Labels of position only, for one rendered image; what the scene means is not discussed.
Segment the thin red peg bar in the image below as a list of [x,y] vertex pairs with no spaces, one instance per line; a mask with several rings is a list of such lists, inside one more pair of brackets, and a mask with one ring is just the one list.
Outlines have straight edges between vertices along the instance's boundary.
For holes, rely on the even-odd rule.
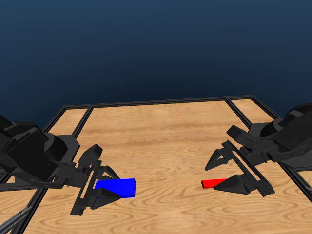
[[227,179],[223,178],[223,179],[202,180],[201,185],[202,185],[203,189],[210,189],[210,188],[213,188],[213,187],[217,186],[218,184],[224,182],[225,180],[227,180]]

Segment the blue hollow socket block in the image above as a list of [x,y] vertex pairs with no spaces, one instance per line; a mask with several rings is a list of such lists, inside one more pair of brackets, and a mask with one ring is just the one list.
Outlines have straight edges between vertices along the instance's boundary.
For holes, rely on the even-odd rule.
[[94,189],[104,188],[121,198],[132,198],[136,195],[136,181],[134,178],[109,179],[96,182]]

